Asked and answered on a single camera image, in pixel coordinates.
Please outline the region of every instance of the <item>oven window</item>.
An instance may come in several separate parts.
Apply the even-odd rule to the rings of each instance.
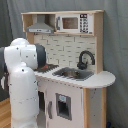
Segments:
[[[63,29],[78,29],[78,18],[62,18]]]

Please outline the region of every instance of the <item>door handle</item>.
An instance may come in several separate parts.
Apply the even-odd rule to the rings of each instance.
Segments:
[[[52,101],[50,101],[49,104],[48,104],[48,115],[49,115],[50,119],[52,119],[51,108],[52,108]]]
[[[60,17],[57,17],[57,18],[56,18],[56,29],[57,29],[57,30],[60,30],[60,26],[58,25],[59,20],[60,20]]]

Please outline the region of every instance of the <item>white tile backsplash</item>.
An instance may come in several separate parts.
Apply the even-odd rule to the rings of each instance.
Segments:
[[[88,50],[95,56],[95,37],[75,35],[34,35],[34,43],[46,48],[47,63],[61,66],[77,67],[79,55]],[[95,65],[91,65],[91,58],[84,54],[83,62],[88,61],[88,69],[95,71]]]

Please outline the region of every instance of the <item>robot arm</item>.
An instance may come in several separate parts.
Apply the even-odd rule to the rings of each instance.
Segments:
[[[36,122],[39,100],[36,77],[32,69],[45,64],[45,48],[41,45],[30,45],[25,39],[16,39],[9,47],[0,48],[0,72],[3,75],[1,83],[3,89],[9,87],[11,128],[28,128],[27,124]]]

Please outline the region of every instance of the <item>wooden toy kitchen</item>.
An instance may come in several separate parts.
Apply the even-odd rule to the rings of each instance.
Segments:
[[[106,128],[106,87],[115,76],[103,71],[103,12],[22,13],[27,40],[47,53],[35,71],[39,128]]]

